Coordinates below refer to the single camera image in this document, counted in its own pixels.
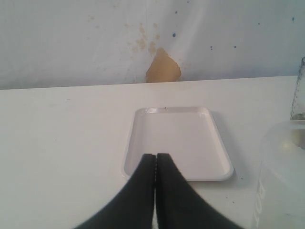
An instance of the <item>plastic tray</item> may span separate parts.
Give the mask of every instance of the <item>plastic tray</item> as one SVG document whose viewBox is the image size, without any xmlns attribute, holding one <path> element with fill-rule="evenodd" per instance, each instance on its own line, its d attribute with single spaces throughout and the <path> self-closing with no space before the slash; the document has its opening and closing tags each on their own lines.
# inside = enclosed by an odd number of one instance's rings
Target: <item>plastic tray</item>
<svg viewBox="0 0 305 229">
<path fill-rule="evenodd" d="M 135 112 L 122 174 L 129 178 L 142 154 L 169 153 L 189 181 L 222 181 L 233 166 L 205 107 L 146 108 Z"/>
</svg>

